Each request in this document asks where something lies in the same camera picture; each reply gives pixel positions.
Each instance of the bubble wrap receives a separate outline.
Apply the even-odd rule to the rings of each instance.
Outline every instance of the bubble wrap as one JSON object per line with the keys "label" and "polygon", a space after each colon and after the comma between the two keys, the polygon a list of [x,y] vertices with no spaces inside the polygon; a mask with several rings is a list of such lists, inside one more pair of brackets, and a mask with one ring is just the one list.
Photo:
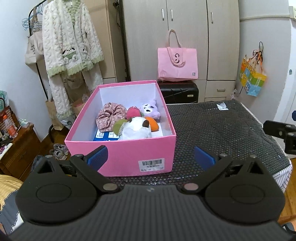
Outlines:
{"label": "bubble wrap", "polygon": [[109,177],[119,185],[181,185],[203,172],[194,160],[194,146],[199,145],[215,154],[226,153],[243,160],[254,154],[271,174],[289,166],[289,160],[276,141],[263,132],[262,126],[236,100],[224,101],[229,110],[220,111],[217,103],[168,105],[177,133],[173,169],[169,173]]}

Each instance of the red plush toy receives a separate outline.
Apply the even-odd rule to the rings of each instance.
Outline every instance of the red plush toy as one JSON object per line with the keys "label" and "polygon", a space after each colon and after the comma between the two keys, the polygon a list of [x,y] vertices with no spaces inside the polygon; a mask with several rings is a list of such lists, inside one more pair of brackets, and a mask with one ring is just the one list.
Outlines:
{"label": "red plush toy", "polygon": [[142,117],[141,111],[139,110],[139,108],[135,106],[129,107],[128,112],[126,114],[126,119],[133,118],[133,117]]}

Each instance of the black suitcase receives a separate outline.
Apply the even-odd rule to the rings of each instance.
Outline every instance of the black suitcase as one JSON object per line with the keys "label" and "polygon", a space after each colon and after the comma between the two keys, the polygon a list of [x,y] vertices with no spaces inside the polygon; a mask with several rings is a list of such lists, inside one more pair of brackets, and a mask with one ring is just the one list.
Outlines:
{"label": "black suitcase", "polygon": [[187,104],[198,102],[198,88],[191,80],[181,82],[158,82],[166,104]]}

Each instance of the pink floral fabric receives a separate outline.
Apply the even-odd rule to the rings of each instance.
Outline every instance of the pink floral fabric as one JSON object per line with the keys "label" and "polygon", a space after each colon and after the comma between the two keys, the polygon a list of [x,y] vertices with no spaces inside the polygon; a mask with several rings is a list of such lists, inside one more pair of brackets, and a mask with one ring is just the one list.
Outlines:
{"label": "pink floral fabric", "polygon": [[127,110],[122,104],[107,103],[100,110],[96,125],[100,132],[112,131],[116,121],[125,119]]}

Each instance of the fluffy cardigan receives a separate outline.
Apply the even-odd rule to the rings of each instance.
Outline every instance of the fluffy cardigan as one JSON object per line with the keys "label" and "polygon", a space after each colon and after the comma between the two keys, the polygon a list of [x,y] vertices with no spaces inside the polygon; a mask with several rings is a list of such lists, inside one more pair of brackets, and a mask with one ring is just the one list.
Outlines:
{"label": "fluffy cardigan", "polygon": [[53,0],[43,11],[43,45],[49,77],[88,71],[102,61],[103,52],[89,11],[82,0]]}

